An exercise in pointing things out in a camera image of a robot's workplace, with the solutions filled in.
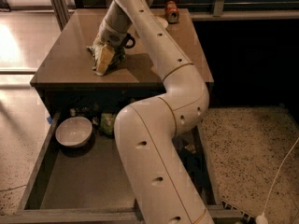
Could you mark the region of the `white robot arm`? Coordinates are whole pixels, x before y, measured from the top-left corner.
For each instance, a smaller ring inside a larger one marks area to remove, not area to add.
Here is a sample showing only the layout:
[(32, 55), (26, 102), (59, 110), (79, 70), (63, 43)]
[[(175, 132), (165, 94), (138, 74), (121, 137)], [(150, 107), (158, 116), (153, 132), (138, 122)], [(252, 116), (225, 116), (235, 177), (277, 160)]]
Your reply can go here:
[(135, 28), (165, 92), (129, 104), (114, 134), (124, 170), (146, 224), (214, 224), (175, 148), (175, 136), (197, 126), (209, 93), (195, 65), (150, 11), (153, 0), (113, 0), (92, 46), (103, 75)]

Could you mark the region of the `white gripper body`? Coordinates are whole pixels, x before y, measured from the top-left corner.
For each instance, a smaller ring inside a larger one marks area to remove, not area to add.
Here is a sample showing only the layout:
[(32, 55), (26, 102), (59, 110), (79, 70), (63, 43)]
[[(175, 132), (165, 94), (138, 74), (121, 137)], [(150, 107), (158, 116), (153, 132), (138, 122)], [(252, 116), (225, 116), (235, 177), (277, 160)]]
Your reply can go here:
[(117, 21), (109, 24), (106, 20), (103, 20), (99, 26), (96, 45), (110, 45), (113, 48), (122, 47), (124, 46), (128, 29), (129, 24), (127, 22)]

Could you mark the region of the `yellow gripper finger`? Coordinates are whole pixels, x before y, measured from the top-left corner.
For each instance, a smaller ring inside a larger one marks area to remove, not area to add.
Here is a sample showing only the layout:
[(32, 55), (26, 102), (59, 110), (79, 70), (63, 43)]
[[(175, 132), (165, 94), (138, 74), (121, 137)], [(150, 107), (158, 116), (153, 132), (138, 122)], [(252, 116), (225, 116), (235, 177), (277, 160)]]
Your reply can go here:
[(100, 40), (100, 37), (97, 36), (93, 41), (93, 57), (94, 57), (94, 66), (93, 70), (95, 70), (99, 64), (99, 56), (102, 51), (103, 43)]
[(110, 45), (100, 45), (95, 49), (95, 73), (103, 76), (111, 64), (115, 50)]

